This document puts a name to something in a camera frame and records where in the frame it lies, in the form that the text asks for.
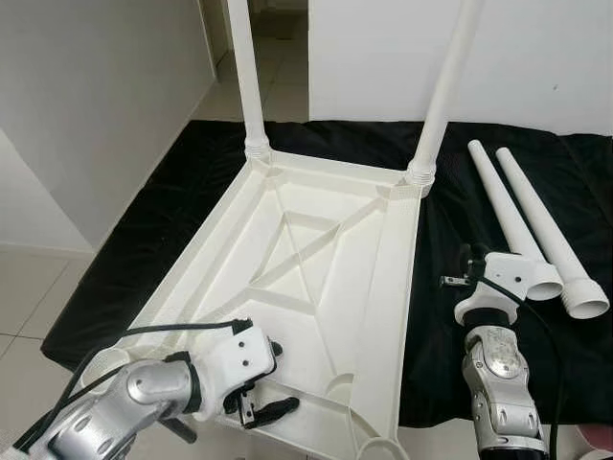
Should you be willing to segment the white plastic table top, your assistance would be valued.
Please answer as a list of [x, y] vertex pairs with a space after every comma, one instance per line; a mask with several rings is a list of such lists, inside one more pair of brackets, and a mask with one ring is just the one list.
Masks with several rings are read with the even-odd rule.
[[148, 301], [137, 326], [201, 332], [123, 338], [84, 369], [222, 341], [211, 323], [250, 319], [280, 343], [257, 407], [297, 410], [253, 434], [325, 460], [410, 460], [396, 438], [421, 192], [402, 171], [273, 150], [240, 168]]

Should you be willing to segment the pink fabric slipper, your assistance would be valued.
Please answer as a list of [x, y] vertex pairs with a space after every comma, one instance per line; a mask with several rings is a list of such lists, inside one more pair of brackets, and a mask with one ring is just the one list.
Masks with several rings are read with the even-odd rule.
[[612, 425], [575, 425], [575, 429], [585, 443], [577, 460], [613, 460]]

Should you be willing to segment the brown door mat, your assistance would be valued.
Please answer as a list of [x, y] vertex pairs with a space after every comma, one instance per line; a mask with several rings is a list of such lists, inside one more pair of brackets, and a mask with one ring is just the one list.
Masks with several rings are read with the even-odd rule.
[[251, 17], [251, 31], [259, 38], [292, 40], [307, 29], [307, 10], [264, 9]]

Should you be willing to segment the white door frame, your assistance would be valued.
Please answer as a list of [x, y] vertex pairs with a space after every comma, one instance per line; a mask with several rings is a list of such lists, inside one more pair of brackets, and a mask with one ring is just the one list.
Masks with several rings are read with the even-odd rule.
[[232, 52], [229, 0], [196, 0], [200, 8], [211, 63], [218, 66]]

